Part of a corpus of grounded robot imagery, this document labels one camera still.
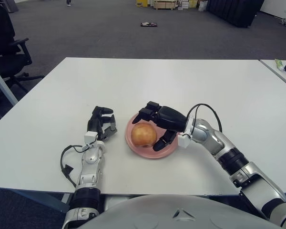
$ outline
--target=black office chair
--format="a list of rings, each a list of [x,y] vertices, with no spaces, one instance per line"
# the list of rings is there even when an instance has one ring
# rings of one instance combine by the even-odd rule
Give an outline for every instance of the black office chair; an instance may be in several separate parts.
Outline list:
[[[10,88],[14,84],[18,85],[26,93],[28,90],[20,84],[20,81],[28,81],[43,78],[44,76],[29,77],[29,74],[18,74],[24,66],[32,63],[30,54],[25,46],[28,38],[23,40],[14,40],[15,31],[10,21],[8,12],[0,5],[0,75],[2,78],[8,78],[5,83]]]

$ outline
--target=gray carpet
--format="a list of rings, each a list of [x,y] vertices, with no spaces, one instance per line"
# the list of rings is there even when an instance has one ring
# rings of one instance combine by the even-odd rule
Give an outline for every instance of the gray carpet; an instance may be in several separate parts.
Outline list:
[[[16,38],[30,39],[33,64],[24,68],[30,75],[46,75],[65,57],[286,59],[286,27],[264,13],[244,29],[197,9],[137,8],[134,0],[72,1],[67,7],[64,0],[30,0],[10,14]],[[144,21],[159,27],[141,28]],[[23,85],[31,89],[37,83]],[[17,86],[12,91],[19,99],[25,95]],[[9,109],[2,98],[0,113]],[[233,203],[241,207],[238,199]],[[63,219],[62,213],[0,189],[0,229],[59,229]]]

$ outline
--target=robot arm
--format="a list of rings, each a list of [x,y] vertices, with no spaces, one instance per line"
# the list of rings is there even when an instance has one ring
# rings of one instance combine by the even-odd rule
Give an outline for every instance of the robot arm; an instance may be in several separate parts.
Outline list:
[[[115,134],[113,110],[96,106],[91,119],[88,121],[87,133],[84,136],[85,146],[82,147],[82,171],[75,184],[75,192],[70,201],[70,210],[67,212],[62,229],[77,228],[85,222],[99,215],[99,202],[102,190],[102,162],[105,153],[105,140]],[[104,123],[110,126],[103,132]],[[62,172],[67,177],[71,170],[66,172],[66,167]]]
[[[233,184],[241,187],[240,196],[246,203],[263,218],[286,228],[285,194],[253,162],[249,162],[222,132],[213,129],[203,119],[195,119],[192,114],[186,118],[178,111],[154,102],[149,102],[140,110],[134,123],[140,119],[152,120],[171,133],[181,132],[178,135],[179,146],[187,147],[192,140],[202,144],[230,175]],[[161,137],[156,144],[161,142],[163,148],[172,143],[173,136],[176,135],[171,135],[169,141]]]

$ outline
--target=yellow apple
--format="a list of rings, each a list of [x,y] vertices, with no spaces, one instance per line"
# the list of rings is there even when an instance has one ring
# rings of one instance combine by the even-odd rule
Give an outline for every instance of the yellow apple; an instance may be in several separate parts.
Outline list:
[[[152,147],[157,140],[157,132],[148,123],[137,123],[132,129],[131,138],[135,146]]]

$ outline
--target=cardboard box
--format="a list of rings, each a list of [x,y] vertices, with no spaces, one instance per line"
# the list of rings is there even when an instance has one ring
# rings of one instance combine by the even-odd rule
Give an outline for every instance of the cardboard box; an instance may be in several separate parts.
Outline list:
[[[137,7],[147,7],[147,0],[137,0]]]
[[[189,0],[189,8],[196,8],[198,0]]]

